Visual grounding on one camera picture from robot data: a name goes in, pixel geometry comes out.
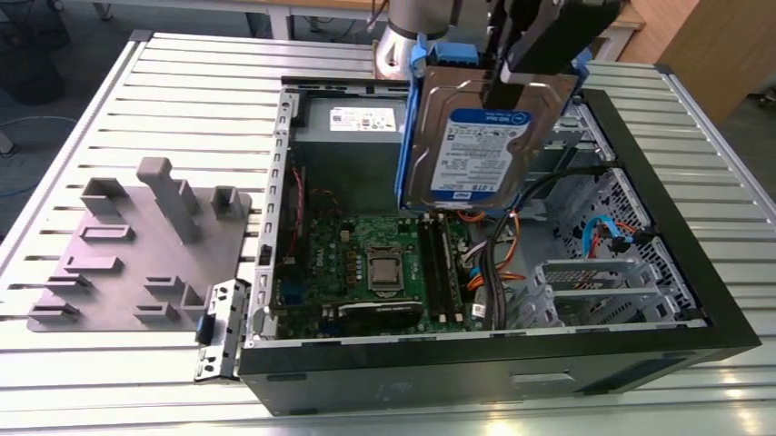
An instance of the sticker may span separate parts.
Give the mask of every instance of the sticker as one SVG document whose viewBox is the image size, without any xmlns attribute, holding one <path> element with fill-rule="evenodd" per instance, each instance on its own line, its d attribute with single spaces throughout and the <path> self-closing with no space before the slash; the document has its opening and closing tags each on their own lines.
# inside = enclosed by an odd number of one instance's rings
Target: sticker
<svg viewBox="0 0 776 436">
<path fill-rule="evenodd" d="M 431 179 L 440 200 L 478 200 L 498 190 L 511 164 L 506 146 L 530 122 L 527 112 L 461 108 L 450 113 Z"/>
<path fill-rule="evenodd" d="M 328 113 L 332 132 L 395 132 L 390 107 L 335 107 Z"/>
<path fill-rule="evenodd" d="M 485 318 L 485 304 L 471 304 L 471 316 Z"/>
</svg>

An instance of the metal bracket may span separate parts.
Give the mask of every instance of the metal bracket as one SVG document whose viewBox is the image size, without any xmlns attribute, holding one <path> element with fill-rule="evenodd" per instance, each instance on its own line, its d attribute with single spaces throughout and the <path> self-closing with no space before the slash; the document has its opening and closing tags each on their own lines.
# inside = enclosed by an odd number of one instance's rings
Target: metal bracket
<svg viewBox="0 0 776 436">
<path fill-rule="evenodd" d="M 196 325 L 200 343 L 195 382 L 239 380 L 235 375 L 237 352 L 244 341 L 244 312 L 251 284 L 228 280 L 211 288 L 207 311 Z"/>
</svg>

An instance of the white table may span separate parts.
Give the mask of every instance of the white table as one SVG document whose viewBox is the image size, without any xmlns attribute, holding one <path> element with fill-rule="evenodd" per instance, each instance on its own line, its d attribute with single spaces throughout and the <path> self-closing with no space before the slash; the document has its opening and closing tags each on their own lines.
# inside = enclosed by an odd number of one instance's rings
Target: white table
<svg viewBox="0 0 776 436">
<path fill-rule="evenodd" d="M 776 428 L 776 216 L 670 76 L 591 64 L 764 345 L 622 394 L 276 420 L 241 385 L 195 386 L 191 333 L 32 333 L 25 314 L 89 177 L 169 158 L 192 186 L 262 204 L 279 77 L 371 77 L 370 47 L 156 34 L 129 42 L 0 247 L 0 432 L 143 435 L 758 434 Z M 237 275 L 252 278 L 260 211 Z"/>
<path fill-rule="evenodd" d="M 264 14 L 270 17 L 272 38 L 282 40 L 292 39 L 291 21 L 295 15 L 324 18 L 344 18 L 350 20 L 367 20 L 372 14 L 370 10 L 364 9 L 279 5 L 267 2 L 259 3 L 248 0 L 111 0 L 99 3 L 93 3 L 92 0 L 71 1 L 87 1 L 92 3 L 95 10 L 97 11 L 97 16 L 103 20 L 111 19 L 111 11 L 105 7 L 107 4 L 180 7 L 187 9 Z M 387 21 L 387 19 L 387 12 L 383 12 L 376 17 L 378 21 Z M 599 61 L 614 62 L 619 57 L 619 53 L 625 50 L 630 36 L 638 29 L 640 26 L 627 22 L 613 25 L 609 29 L 606 29 L 599 35 L 599 38 L 602 38 L 605 41 L 595 55 L 595 59 Z"/>
</svg>

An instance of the aluminum extrusion table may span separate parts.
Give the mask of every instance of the aluminum extrusion table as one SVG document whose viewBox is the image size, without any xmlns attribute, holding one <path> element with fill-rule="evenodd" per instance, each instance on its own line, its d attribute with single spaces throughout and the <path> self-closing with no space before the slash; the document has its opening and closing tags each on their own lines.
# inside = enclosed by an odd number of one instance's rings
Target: aluminum extrusion table
<svg viewBox="0 0 776 436">
<path fill-rule="evenodd" d="M 164 156 L 193 186 L 262 204 L 279 77 L 371 77 L 371 47 L 155 34 L 131 41 L 0 247 L 0 433 L 760 434 L 776 428 L 776 210 L 670 74 L 591 64 L 762 346 L 622 395 L 275 419 L 241 385 L 191 383 L 191 333 L 32 333 L 25 314 L 89 177 Z M 237 275 L 252 277 L 260 211 Z"/>
</svg>

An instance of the ram slot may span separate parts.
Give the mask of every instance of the ram slot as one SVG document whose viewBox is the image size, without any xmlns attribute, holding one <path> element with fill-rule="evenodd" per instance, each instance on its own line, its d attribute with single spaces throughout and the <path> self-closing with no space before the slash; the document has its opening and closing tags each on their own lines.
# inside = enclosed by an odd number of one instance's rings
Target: ram slot
<svg viewBox="0 0 776 436">
<path fill-rule="evenodd" d="M 431 318 L 443 314 L 440 306 L 439 269 L 436 268 L 436 254 L 434 253 L 434 238 L 430 222 L 420 221 L 416 225 L 416 236 L 420 244 L 420 264 L 423 265 L 423 282 L 426 284 L 427 312 Z"/>
<path fill-rule="evenodd" d="M 454 305 L 454 287 L 453 276 L 450 275 L 451 261 L 450 261 L 450 246 L 446 240 L 445 228 L 439 221 L 431 224 L 431 235 L 434 240 L 434 259 L 436 262 L 436 271 L 439 275 L 439 299 L 440 308 L 443 309 L 446 320 L 454 320 L 455 305 Z"/>
</svg>

